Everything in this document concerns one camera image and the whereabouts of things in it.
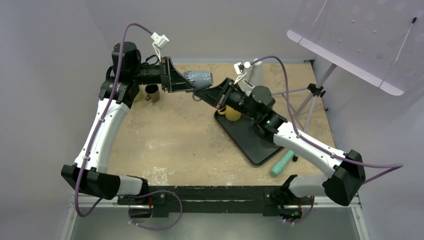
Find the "blue grey mug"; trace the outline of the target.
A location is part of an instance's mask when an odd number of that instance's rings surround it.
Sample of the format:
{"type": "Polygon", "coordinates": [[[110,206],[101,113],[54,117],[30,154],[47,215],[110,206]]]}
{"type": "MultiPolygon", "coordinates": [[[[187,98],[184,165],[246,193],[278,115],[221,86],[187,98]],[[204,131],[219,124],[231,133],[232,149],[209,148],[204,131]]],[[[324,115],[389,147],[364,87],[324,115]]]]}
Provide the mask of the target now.
{"type": "Polygon", "coordinates": [[[192,93],[192,99],[195,102],[200,102],[200,98],[195,97],[195,92],[207,89],[213,85],[213,74],[209,71],[203,70],[190,70],[183,73],[183,76],[193,84],[193,89],[186,90],[186,93],[192,93]]]}

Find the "brown mug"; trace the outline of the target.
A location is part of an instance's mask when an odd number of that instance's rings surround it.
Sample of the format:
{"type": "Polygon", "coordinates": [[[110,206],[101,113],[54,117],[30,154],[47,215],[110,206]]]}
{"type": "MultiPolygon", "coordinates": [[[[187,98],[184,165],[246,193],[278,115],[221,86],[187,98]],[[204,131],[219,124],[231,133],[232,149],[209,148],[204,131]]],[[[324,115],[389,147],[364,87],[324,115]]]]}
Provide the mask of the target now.
{"type": "Polygon", "coordinates": [[[146,101],[151,101],[153,103],[160,100],[159,87],[156,84],[150,84],[145,87],[146,101]]]}

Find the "light green mug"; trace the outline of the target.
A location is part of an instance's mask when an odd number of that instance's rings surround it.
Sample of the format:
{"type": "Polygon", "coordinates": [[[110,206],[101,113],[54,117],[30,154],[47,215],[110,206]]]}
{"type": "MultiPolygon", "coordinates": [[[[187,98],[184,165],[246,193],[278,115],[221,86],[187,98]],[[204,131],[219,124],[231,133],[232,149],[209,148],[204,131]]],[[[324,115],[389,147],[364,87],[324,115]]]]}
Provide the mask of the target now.
{"type": "Polygon", "coordinates": [[[138,102],[138,101],[140,101],[144,98],[144,91],[143,91],[142,86],[139,85],[138,89],[139,89],[139,91],[138,91],[137,95],[134,97],[134,100],[133,100],[134,103],[138,102]]]}

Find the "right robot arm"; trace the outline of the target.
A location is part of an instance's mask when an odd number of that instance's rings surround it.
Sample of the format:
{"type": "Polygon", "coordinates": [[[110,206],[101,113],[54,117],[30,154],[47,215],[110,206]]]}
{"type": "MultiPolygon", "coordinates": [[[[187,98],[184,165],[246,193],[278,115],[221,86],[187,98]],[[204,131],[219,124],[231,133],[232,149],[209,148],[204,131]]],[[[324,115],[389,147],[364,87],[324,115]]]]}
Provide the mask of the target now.
{"type": "Polygon", "coordinates": [[[192,80],[193,94],[220,110],[230,107],[250,118],[252,129],[262,139],[293,151],[322,175],[291,175],[282,185],[280,196],[288,204],[306,196],[324,196],[348,206],[366,180],[361,155],[345,153],[296,130],[285,117],[273,110],[275,99],[268,87],[256,86],[250,95],[226,78],[213,87],[211,80],[192,80]]]}

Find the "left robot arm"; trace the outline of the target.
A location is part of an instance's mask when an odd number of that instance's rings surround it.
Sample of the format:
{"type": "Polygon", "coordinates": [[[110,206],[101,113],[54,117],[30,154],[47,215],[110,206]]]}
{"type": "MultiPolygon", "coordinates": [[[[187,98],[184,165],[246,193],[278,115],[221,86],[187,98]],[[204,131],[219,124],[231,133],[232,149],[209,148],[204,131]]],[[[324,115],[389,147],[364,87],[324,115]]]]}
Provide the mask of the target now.
{"type": "Polygon", "coordinates": [[[124,118],[131,109],[140,85],[161,85],[173,92],[194,92],[200,84],[191,73],[176,70],[170,57],[162,63],[142,63],[133,42],[116,44],[111,54],[113,64],[100,87],[96,118],[81,152],[72,165],[64,165],[61,176],[76,194],[111,200],[129,195],[138,205],[146,203],[149,191],[140,177],[108,174],[113,143],[124,118]]]}

